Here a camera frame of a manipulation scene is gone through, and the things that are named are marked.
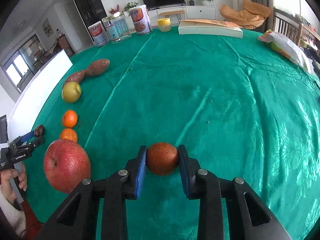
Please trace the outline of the person's left hand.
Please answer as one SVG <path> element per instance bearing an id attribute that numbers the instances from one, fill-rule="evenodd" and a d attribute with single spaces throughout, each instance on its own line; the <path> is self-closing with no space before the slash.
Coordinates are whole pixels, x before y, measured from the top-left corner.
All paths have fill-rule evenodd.
<path id="1" fill-rule="evenodd" d="M 16 194 L 13 192 L 13 189 L 10 184 L 10 179 L 18 177 L 19 179 L 19 188 L 23 191 L 26 191 L 28 188 L 27 185 L 27 174 L 25 171 L 25 165 L 22 164 L 22 171 L 19 173 L 16 169 L 7 169 L 1 172 L 1 192 L 4 198 L 10 203 L 14 204 L 17 199 Z"/>

